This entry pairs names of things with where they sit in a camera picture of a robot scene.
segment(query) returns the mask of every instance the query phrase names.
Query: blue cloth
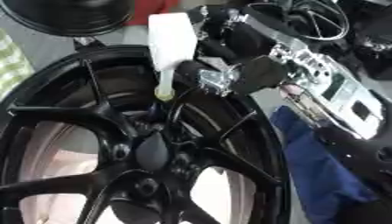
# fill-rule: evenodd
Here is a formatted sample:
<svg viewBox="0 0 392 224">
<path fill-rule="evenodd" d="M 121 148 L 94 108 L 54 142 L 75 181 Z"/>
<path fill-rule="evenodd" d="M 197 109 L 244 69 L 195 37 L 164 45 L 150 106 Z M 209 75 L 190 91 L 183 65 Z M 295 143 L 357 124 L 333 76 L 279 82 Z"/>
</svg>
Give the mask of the blue cloth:
<svg viewBox="0 0 392 224">
<path fill-rule="evenodd" d="M 341 208 L 376 200 L 369 189 L 326 151 L 309 126 L 290 108 L 281 107 L 271 121 L 285 137 L 284 155 L 304 212 L 312 224 L 333 224 Z"/>
</svg>

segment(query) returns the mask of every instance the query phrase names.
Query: rim lip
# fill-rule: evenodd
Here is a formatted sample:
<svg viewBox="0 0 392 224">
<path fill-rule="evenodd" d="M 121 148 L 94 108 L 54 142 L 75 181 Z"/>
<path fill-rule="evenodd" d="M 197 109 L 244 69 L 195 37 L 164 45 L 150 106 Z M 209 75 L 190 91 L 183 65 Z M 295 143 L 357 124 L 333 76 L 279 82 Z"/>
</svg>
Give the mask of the rim lip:
<svg viewBox="0 0 392 224">
<path fill-rule="evenodd" d="M 0 0 L 0 9 L 2 9 L 7 16 L 20 23 L 21 25 L 30 28 L 32 30 L 47 33 L 54 36 L 61 37 L 89 37 L 89 36 L 99 36 L 105 33 L 113 32 L 123 27 L 124 23 L 127 22 L 131 15 L 127 14 L 124 17 L 121 17 L 117 21 L 111 24 L 106 24 L 104 26 L 98 28 L 90 28 L 90 29 L 56 29 L 55 27 L 44 25 L 40 23 L 36 23 L 30 19 L 20 16 L 12 9 L 10 9 L 4 0 Z"/>
<path fill-rule="evenodd" d="M 44 68 L 38 73 L 35 73 L 31 78 L 22 82 L 17 86 L 1 103 L 0 103 L 0 129 L 4 133 L 8 124 L 13 120 L 12 116 L 8 114 L 7 108 L 12 105 L 16 100 L 24 98 L 26 96 L 35 95 L 42 88 L 48 86 L 48 83 L 52 83 L 57 80 L 62 74 L 72 71 L 76 67 L 80 66 L 79 59 L 87 58 L 94 61 L 109 60 L 115 57 L 123 58 L 127 55 L 129 58 L 136 60 L 150 60 L 149 49 L 142 45 L 118 45 L 109 46 L 102 49 L 90 49 L 85 52 L 79 52 L 57 62 L 52 63 L 50 66 Z M 288 223 L 291 214 L 291 186 L 288 169 L 284 160 L 283 152 L 280 150 L 281 144 L 278 140 L 276 132 L 270 125 L 270 121 L 262 112 L 260 107 L 251 97 L 240 97 L 238 95 L 231 94 L 225 100 L 227 100 L 234 109 L 246 114 L 252 110 L 255 110 L 258 114 L 256 120 L 260 134 L 264 136 L 266 141 L 266 151 L 271 157 L 271 169 L 273 174 L 277 175 L 282 180 L 282 187 L 277 188 L 274 192 L 267 192 L 268 195 L 273 199 L 269 201 L 269 210 L 276 223 Z M 0 141 L 0 172 L 2 173 L 1 184 L 7 183 L 4 178 L 4 174 L 7 168 L 5 160 L 7 158 L 7 148 L 2 145 Z"/>
</svg>

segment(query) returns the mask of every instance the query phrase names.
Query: center hub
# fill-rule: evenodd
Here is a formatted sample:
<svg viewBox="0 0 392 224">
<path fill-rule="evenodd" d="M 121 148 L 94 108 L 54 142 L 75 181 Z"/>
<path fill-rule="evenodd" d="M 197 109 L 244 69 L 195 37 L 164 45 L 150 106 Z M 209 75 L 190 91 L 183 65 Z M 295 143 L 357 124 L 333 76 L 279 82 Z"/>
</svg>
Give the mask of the center hub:
<svg viewBox="0 0 392 224">
<path fill-rule="evenodd" d="M 149 172 L 162 169 L 169 160 L 169 151 L 162 135 L 157 132 L 148 137 L 136 149 L 136 160 Z"/>
</svg>

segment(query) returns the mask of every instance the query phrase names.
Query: green striped fabric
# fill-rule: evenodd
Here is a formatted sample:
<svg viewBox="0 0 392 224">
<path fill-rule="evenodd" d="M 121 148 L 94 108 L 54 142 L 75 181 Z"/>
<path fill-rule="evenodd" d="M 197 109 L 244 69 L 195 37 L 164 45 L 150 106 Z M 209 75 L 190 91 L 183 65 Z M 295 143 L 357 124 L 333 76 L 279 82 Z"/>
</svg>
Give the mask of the green striped fabric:
<svg viewBox="0 0 392 224">
<path fill-rule="evenodd" d="M 32 66 L 22 51 L 0 29 L 0 100 L 32 73 Z"/>
</svg>

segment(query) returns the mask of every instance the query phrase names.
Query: gray floor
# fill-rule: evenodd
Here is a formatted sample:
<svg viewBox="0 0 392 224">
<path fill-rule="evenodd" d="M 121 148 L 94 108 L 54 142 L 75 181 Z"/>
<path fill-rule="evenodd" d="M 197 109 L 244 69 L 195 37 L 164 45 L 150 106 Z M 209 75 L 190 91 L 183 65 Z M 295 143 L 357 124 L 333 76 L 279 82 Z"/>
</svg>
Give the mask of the gray floor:
<svg viewBox="0 0 392 224">
<path fill-rule="evenodd" d="M 185 8 L 191 8 L 196 4 L 202 4 L 204 2 L 205 1 L 203 0 L 183 1 L 182 6 Z M 0 28 L 5 29 L 14 41 L 22 48 L 24 54 L 31 61 L 36 70 L 39 70 L 55 60 L 73 52 L 70 38 L 54 37 L 29 30 L 7 18 L 1 11 Z M 143 28 L 131 28 L 127 31 L 116 31 L 108 35 L 101 36 L 99 39 L 108 45 L 117 45 L 123 42 L 124 33 L 126 33 L 125 41 L 127 43 L 145 43 L 145 31 L 143 31 Z M 381 93 L 386 91 L 387 94 L 392 95 L 392 82 L 377 83 L 366 78 L 365 82 L 368 86 Z M 284 101 L 275 90 L 260 91 L 259 93 L 254 94 L 254 97 L 267 114 L 270 114 L 277 106 L 284 104 Z M 293 213 L 291 223 L 308 223 L 302 212 L 298 196 L 295 193 L 293 193 Z"/>
</svg>

